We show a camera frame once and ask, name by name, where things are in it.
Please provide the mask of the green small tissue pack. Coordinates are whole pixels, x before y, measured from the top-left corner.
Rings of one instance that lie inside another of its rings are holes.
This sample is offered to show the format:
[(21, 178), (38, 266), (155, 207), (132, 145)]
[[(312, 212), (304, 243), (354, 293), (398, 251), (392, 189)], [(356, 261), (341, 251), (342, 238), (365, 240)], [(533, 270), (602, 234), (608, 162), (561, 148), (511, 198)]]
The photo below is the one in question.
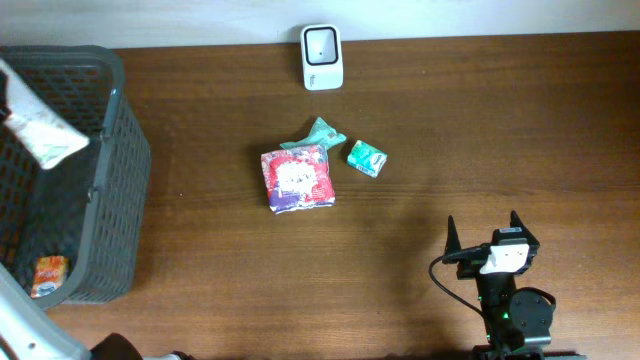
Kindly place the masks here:
[(386, 153), (366, 142), (357, 140), (347, 156), (347, 163), (360, 172), (377, 178), (387, 158)]

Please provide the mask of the white cream tube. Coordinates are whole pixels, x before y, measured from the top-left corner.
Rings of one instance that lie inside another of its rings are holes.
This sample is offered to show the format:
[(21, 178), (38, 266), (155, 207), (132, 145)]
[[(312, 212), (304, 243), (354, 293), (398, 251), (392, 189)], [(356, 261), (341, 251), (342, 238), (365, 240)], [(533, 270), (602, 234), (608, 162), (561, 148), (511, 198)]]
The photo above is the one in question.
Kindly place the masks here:
[(87, 147), (89, 138), (67, 123), (1, 60), (1, 122), (35, 158), (51, 170)]

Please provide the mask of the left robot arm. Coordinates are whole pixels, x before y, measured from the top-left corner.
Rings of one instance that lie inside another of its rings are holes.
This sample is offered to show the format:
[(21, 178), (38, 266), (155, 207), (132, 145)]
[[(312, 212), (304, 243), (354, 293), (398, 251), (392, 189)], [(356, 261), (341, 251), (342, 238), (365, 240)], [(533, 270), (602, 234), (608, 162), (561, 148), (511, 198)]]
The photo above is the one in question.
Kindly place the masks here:
[(117, 333), (87, 348), (58, 327), (1, 266), (1, 358), (187, 360), (193, 356), (180, 351), (142, 356), (129, 340)]

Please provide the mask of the orange small tissue pack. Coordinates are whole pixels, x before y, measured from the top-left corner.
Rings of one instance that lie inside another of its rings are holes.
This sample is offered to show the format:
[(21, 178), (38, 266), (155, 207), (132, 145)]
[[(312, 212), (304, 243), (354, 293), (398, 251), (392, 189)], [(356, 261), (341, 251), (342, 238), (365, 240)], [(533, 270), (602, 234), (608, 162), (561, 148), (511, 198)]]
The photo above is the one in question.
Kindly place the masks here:
[(32, 298), (47, 296), (59, 289), (66, 281), (69, 259), (64, 256), (48, 256), (38, 259), (31, 289)]

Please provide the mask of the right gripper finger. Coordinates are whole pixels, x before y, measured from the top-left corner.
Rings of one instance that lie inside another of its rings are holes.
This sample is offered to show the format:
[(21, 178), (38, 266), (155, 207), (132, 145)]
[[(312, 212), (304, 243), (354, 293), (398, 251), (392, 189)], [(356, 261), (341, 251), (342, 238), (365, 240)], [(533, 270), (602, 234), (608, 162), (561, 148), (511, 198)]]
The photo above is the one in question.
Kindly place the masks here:
[(445, 254), (455, 254), (461, 251), (461, 243), (455, 226), (454, 218), (449, 215), (447, 222), (447, 238), (445, 245)]
[(512, 229), (511, 234), (516, 236), (520, 236), (522, 238), (526, 238), (528, 243), (537, 243), (538, 240), (536, 237), (528, 230), (528, 228), (524, 225), (520, 217), (518, 216), (515, 210), (510, 212), (510, 228)]

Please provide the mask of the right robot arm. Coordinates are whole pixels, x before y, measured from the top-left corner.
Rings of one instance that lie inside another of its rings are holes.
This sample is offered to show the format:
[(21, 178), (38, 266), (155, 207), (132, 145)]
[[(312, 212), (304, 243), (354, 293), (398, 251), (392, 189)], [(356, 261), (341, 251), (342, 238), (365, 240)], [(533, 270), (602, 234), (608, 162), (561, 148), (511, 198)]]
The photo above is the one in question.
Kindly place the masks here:
[(516, 212), (510, 224), (493, 231), (489, 243), (462, 248), (452, 218), (448, 219), (444, 264), (457, 266), (459, 280), (473, 280), (478, 291), (486, 346), (473, 348), (473, 359), (542, 359), (550, 344), (555, 298), (540, 289), (516, 286), (515, 278), (533, 263), (540, 243)]

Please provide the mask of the teal wet wipes pack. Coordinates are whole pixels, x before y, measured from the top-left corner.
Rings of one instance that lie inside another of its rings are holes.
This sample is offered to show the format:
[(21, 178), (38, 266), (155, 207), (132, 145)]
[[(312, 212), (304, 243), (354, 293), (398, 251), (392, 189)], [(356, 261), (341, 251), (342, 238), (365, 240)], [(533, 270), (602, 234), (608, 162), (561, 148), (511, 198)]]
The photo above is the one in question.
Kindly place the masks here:
[(347, 137), (330, 126), (324, 119), (317, 117), (307, 137), (299, 141), (284, 142), (280, 144), (282, 149), (291, 149), (301, 146), (321, 145), (326, 150), (342, 144)]

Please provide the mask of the red purple tissue pack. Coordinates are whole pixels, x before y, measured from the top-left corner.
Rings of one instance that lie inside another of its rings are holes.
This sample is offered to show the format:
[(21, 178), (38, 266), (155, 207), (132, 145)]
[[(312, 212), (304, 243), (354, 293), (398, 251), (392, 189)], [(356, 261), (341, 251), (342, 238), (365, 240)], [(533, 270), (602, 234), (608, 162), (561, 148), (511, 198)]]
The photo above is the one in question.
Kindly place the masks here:
[(261, 155), (270, 209), (276, 213), (331, 207), (336, 201), (326, 149), (306, 145)]

